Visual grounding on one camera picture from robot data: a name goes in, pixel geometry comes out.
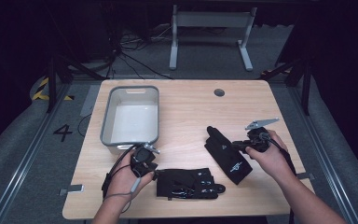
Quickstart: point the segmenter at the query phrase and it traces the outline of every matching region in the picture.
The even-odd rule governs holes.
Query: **forearm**
[[[93,224],[115,224],[121,215],[121,211],[126,205],[126,201],[119,198],[106,199],[92,220]]]
[[[301,223],[345,223],[336,212],[313,194],[294,175],[277,178],[276,181]]]

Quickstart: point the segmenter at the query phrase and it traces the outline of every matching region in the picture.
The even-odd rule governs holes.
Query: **silver metal part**
[[[249,124],[245,130],[252,130],[252,129],[257,129],[257,128],[261,128],[264,127],[268,124],[271,124],[273,122],[278,121],[278,118],[275,119],[261,119],[261,120],[254,120],[251,124]]]
[[[71,185],[68,189],[60,189],[59,195],[63,196],[68,193],[77,193],[83,192],[84,186],[83,185]]]
[[[155,149],[155,148],[153,147],[153,145],[151,145],[151,144],[145,143],[145,144],[144,144],[144,148],[146,148],[146,149],[149,150],[149,151],[152,151],[152,152],[154,152],[154,153],[159,154],[159,150]]]

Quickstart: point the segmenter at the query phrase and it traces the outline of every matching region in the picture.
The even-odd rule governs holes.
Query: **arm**
[[[130,194],[131,187],[137,180],[137,177],[133,174],[130,168],[131,154],[132,153],[127,154],[123,158],[123,161],[120,163],[120,165],[117,167],[116,170],[120,169],[121,167],[124,168],[119,170],[113,176],[112,182],[110,183],[109,189],[106,193],[106,199],[103,201],[103,204],[92,220],[92,223],[118,223],[118,219],[126,204],[128,204],[131,199],[135,198],[144,186],[152,181],[153,173],[150,172],[141,178],[141,182],[139,183],[136,190],[133,192],[133,194]]]
[[[272,139],[287,150],[286,145],[275,132],[268,132]],[[271,145],[264,153],[247,147],[246,152],[278,183],[284,197],[301,223],[346,223],[293,175],[277,147]]]

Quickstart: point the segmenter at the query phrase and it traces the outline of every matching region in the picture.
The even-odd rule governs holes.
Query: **round hole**
[[[223,91],[223,90],[221,90],[221,89],[216,89],[216,90],[214,90],[214,94],[215,94],[216,96],[222,97],[222,96],[225,95],[225,91]]]

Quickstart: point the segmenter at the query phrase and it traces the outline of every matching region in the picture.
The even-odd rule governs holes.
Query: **metal clip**
[[[275,119],[261,119],[261,120],[254,120],[251,124],[249,124],[245,130],[252,130],[252,129],[258,129],[261,127],[264,127],[268,124],[274,123],[278,121],[278,118]]]
[[[153,147],[153,145],[149,144],[149,143],[145,143],[144,144],[144,148],[146,148],[147,150],[151,151],[151,152],[154,152],[154,153],[157,153],[159,154],[159,150],[155,149]]]

